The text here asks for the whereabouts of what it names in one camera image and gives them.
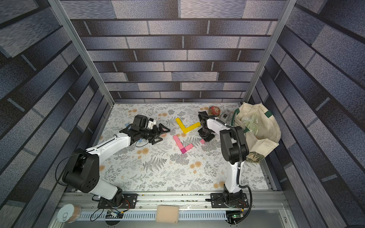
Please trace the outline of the pink block three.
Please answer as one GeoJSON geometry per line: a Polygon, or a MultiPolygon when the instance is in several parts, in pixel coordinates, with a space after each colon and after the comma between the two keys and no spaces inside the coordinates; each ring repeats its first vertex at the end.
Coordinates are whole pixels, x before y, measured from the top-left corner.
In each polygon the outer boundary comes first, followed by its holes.
{"type": "Polygon", "coordinates": [[[181,142],[177,142],[176,144],[177,144],[177,146],[179,147],[180,150],[184,149],[184,146],[182,145],[181,142]]]}

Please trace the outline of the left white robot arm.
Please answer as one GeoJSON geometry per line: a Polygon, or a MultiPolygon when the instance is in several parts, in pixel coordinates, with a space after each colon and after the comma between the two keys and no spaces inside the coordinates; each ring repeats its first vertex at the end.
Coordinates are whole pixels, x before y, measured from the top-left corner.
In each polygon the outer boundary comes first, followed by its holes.
{"type": "Polygon", "coordinates": [[[163,140],[160,135],[169,132],[170,129],[161,123],[147,128],[129,124],[113,138],[99,145],[85,150],[75,150],[65,166],[62,181],[83,193],[97,195],[106,200],[108,206],[116,208],[123,204],[123,191],[100,178],[100,165],[118,151],[133,145],[140,139],[154,145],[163,140]]]}

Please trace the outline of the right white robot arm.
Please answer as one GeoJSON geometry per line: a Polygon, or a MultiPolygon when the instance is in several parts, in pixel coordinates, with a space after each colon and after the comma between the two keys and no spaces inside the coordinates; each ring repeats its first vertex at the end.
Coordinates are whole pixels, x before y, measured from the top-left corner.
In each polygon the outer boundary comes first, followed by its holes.
{"type": "Polygon", "coordinates": [[[218,135],[222,156],[228,162],[226,182],[220,200],[228,207],[243,202],[243,189],[249,188],[240,182],[240,171],[249,154],[244,130],[239,126],[226,124],[215,116],[209,116],[206,112],[199,112],[198,118],[201,124],[199,136],[205,142],[209,142],[218,135]]]}

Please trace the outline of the pink block two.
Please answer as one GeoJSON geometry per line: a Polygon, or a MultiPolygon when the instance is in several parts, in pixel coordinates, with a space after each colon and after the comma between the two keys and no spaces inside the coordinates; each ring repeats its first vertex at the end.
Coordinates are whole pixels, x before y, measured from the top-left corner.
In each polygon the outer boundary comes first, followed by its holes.
{"type": "Polygon", "coordinates": [[[185,150],[186,150],[186,151],[189,151],[189,150],[191,150],[193,147],[194,147],[194,145],[191,143],[191,144],[189,144],[189,145],[187,145],[187,146],[185,147],[185,150]]]}

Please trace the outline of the pink block five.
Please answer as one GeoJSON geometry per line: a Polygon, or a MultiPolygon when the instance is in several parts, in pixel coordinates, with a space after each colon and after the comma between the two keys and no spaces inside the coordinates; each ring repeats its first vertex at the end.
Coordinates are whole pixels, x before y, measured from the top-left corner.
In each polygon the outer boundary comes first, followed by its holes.
{"type": "Polygon", "coordinates": [[[173,139],[175,140],[176,143],[180,143],[181,142],[180,139],[179,139],[179,137],[177,135],[174,135],[173,136],[173,139]]]}

